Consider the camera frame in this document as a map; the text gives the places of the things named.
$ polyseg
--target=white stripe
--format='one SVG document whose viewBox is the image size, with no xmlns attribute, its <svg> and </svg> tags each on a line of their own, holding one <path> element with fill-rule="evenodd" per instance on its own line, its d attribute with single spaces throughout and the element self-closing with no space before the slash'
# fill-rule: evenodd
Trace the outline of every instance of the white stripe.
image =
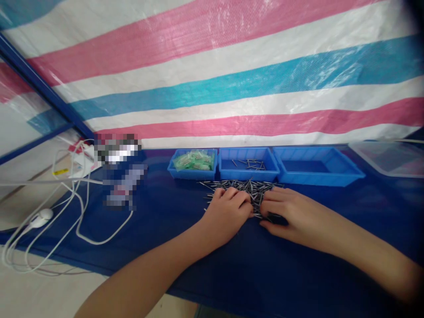
<svg viewBox="0 0 424 318">
<path fill-rule="evenodd" d="M 164 122 L 245 115 L 299 114 L 316 110 L 371 110 L 409 97 L 424 97 L 424 76 L 390 85 L 355 85 L 238 99 L 174 110 L 148 110 L 86 121 L 94 131 Z"/>
<path fill-rule="evenodd" d="M 31 118 L 50 110 L 51 107 L 35 92 L 15 96 L 2 107 L 12 108 L 16 113 L 30 120 Z"/>
<path fill-rule="evenodd" d="M 395 124 L 381 124 L 352 130 L 345 134 L 326 134 L 312 132 L 308 134 L 291 134 L 281 136 L 212 136 L 212 137 L 172 137 L 143 139 L 142 147 L 154 148 L 219 148 L 219 147 L 254 147 L 284 146 L 304 144 L 344 144 L 364 139 L 403 138 L 417 131 L 419 127 Z"/>
<path fill-rule="evenodd" d="M 90 40 L 193 0 L 66 0 L 32 23 L 3 34 L 26 57 Z"/>
<path fill-rule="evenodd" d="M 416 33 L 398 0 L 378 2 L 262 38 L 120 74 L 55 87 L 67 101 L 130 93 L 242 72 Z"/>
<path fill-rule="evenodd" d="M 20 105 L 20 102 L 21 100 L 13 99 L 13 103 L 10 101 L 0 107 L 0 156 L 41 137 L 41 134 L 27 123 L 27 120 L 33 117 L 28 117 L 28 105 Z"/>
</svg>

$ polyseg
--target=clear plastic container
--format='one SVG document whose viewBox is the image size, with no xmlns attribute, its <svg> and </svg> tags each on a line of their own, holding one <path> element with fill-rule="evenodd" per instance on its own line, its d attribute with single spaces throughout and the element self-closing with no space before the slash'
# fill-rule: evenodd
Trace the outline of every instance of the clear plastic container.
<svg viewBox="0 0 424 318">
<path fill-rule="evenodd" d="M 414 145 L 381 141 L 361 141 L 348 145 L 381 174 L 424 178 L 424 151 Z"/>
</svg>

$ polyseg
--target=blue storage tray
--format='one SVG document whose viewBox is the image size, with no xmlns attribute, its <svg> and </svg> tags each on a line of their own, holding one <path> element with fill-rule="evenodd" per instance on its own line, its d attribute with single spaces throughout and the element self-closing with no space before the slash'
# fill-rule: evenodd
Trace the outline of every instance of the blue storage tray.
<svg viewBox="0 0 424 318">
<path fill-rule="evenodd" d="M 215 154 L 215 159 L 213 162 L 213 170 L 211 171 L 204 171 L 204 170 L 180 170 L 177 171 L 174 166 L 173 160 L 183 154 L 186 154 L 187 152 L 192 151 L 192 149 L 177 149 L 174 153 L 174 155 L 171 158 L 171 161 L 169 162 L 168 171 L 171 173 L 172 177 L 174 179 L 191 179 L 191 180 L 215 180 L 215 174 L 216 174 L 216 166 L 218 165 L 218 151 L 216 149 L 203 149 L 207 150 L 208 155 L 212 156 L 212 154 Z"/>
<path fill-rule="evenodd" d="M 220 148 L 221 180 L 249 180 L 272 182 L 280 173 L 277 162 L 267 147 Z M 266 170 L 246 170 L 247 165 L 238 160 L 256 159 L 264 162 Z"/>
<path fill-rule="evenodd" d="M 274 147 L 280 183 L 347 186 L 365 174 L 333 147 Z"/>
</svg>

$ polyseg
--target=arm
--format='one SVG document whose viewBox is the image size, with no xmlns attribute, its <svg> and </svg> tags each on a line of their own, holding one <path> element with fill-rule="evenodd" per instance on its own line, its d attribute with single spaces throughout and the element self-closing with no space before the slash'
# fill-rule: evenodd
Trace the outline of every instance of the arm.
<svg viewBox="0 0 424 318">
<path fill-rule="evenodd" d="M 340 214 L 290 189 L 265 193 L 261 213 L 285 217 L 288 226 L 261 221 L 271 234 L 340 257 L 404 302 L 418 292 L 422 268 L 390 244 Z"/>
<path fill-rule="evenodd" d="M 252 211 L 246 192 L 217 189 L 198 223 L 119 270 L 88 297 L 75 318 L 146 316 L 187 267 L 226 244 Z"/>
</svg>

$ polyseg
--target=blue tablecloth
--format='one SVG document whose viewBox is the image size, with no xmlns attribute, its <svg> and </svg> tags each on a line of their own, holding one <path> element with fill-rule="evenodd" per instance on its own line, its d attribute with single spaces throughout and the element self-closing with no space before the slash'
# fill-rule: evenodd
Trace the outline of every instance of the blue tablecloth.
<svg viewBox="0 0 424 318">
<path fill-rule="evenodd" d="M 337 148 L 366 178 L 346 188 L 287 186 L 423 264 L 419 247 L 424 181 L 385 177 L 347 146 Z M 174 151 L 146 150 L 132 159 L 148 164 L 148 175 L 134 194 L 137 209 L 132 219 L 111 242 L 90 245 L 73 231 L 52 258 L 112 275 L 196 223 L 207 206 L 202 197 L 210 190 L 195 181 L 170 176 L 167 166 Z M 104 170 L 96 171 L 92 178 L 102 179 Z M 80 186 L 83 198 L 86 189 L 86 184 Z M 102 186 L 91 184 L 81 232 L 97 241 L 109 237 L 128 216 L 128 211 L 110 211 L 102 201 Z M 32 252 L 46 255 L 79 215 L 80 205 L 74 200 Z M 258 222 L 257 218 L 248 220 L 227 245 L 189 267 L 168 292 L 246 317 L 385 317 L 395 308 L 396 302 L 358 269 L 331 255 L 273 237 Z M 31 231 L 21 246 L 36 234 Z"/>
</svg>

